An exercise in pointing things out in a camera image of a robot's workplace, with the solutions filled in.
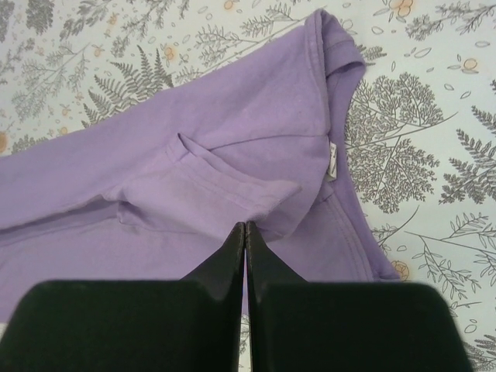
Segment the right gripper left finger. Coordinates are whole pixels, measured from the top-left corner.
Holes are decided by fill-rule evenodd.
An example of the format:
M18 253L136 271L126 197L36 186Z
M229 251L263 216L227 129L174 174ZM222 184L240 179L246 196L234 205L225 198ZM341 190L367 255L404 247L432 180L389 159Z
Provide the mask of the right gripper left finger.
M45 281L3 335L6 371L235 371L245 226L178 281Z

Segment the purple t shirt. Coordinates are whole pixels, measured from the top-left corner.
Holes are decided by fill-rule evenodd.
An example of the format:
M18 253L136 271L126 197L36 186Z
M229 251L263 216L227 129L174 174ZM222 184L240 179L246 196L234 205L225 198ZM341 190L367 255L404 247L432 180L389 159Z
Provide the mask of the purple t shirt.
M307 281L395 281L346 163L365 71L337 18L1 160L1 320L48 280L168 280L238 222Z

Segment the floral patterned table mat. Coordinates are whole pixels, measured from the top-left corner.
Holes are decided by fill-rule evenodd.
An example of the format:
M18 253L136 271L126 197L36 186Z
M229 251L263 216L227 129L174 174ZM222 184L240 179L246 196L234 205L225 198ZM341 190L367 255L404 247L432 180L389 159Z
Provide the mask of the floral patterned table mat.
M335 16L365 64L346 114L364 218L406 283L446 300L495 369L493 1L3 1L1 160Z

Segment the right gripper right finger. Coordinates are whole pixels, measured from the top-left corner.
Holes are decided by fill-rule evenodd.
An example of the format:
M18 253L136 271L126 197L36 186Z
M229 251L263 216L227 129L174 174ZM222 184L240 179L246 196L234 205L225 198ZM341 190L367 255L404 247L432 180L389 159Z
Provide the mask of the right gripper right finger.
M246 224L255 371L469 371L439 292L413 283L305 281Z

